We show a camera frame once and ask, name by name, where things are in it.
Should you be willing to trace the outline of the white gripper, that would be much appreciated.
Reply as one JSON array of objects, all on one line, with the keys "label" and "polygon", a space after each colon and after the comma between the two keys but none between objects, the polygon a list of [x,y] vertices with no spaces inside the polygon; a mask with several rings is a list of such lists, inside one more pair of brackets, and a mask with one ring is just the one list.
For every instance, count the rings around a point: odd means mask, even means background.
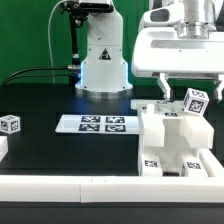
[{"label": "white gripper", "polygon": [[140,20],[132,73],[158,77],[166,101],[174,101],[169,77],[211,79],[214,99],[224,90],[224,6],[162,6]]}]

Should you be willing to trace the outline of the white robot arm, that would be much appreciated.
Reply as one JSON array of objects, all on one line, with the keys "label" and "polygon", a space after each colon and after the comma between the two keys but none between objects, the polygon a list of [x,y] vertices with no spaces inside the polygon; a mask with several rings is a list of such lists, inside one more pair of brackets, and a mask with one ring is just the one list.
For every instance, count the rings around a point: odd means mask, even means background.
[{"label": "white robot arm", "polygon": [[132,61],[122,55],[123,19],[113,0],[79,0],[87,12],[87,56],[79,89],[112,93],[131,88],[127,73],[155,77],[166,98],[170,78],[212,79],[215,99],[224,89],[224,0],[149,0],[141,17]]}]

